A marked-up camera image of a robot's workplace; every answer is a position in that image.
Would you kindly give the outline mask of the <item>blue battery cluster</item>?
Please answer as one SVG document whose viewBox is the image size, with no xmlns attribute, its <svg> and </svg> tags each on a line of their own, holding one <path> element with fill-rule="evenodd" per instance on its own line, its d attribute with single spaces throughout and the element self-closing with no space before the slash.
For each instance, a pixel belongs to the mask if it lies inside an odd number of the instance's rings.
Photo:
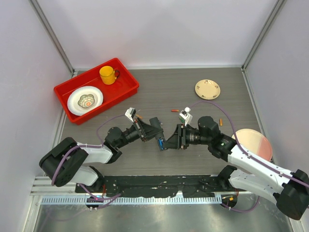
<svg viewBox="0 0 309 232">
<path fill-rule="evenodd" d="M 164 140 L 163 140 L 162 138 L 159 138 L 159 139 L 158 139 L 158 145 L 159 145 L 159 148 L 160 148 L 161 150 L 164 150 L 163 143 L 164 143 Z"/>
</svg>

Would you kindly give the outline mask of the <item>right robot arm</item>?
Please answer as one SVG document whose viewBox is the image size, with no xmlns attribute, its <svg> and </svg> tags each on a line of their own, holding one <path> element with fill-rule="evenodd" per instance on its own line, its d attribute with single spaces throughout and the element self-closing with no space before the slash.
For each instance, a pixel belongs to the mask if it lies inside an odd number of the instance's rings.
<svg viewBox="0 0 309 232">
<path fill-rule="evenodd" d="M 167 149 L 207 145 L 216 158 L 229 162 L 220 173 L 218 185 L 224 191 L 242 189 L 274 203 L 287 217 L 300 220 L 309 207 L 309 176 L 277 166 L 245 149 L 236 139 L 219 130 L 210 116 L 197 121 L 197 128 L 178 124 L 163 143 Z"/>
</svg>

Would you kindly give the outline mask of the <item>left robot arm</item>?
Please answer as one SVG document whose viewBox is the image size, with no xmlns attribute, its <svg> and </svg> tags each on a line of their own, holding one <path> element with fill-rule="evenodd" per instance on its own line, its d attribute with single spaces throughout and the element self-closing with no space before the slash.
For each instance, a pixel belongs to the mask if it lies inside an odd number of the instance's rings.
<svg viewBox="0 0 309 232">
<path fill-rule="evenodd" d="M 100 145 L 82 144 L 67 137 L 43 156 L 39 166 L 52 180 L 53 186 L 62 187 L 74 182 L 86 185 L 91 192 L 97 193 L 102 189 L 103 181 L 97 171 L 90 166 L 86 167 L 86 164 L 112 164 L 122 155 L 120 148 L 138 139 L 147 142 L 155 138 L 159 147 L 162 147 L 162 133 L 163 129 L 156 117 L 150 119 L 150 124 L 136 118 L 125 131 L 118 127 L 110 128 Z"/>
</svg>

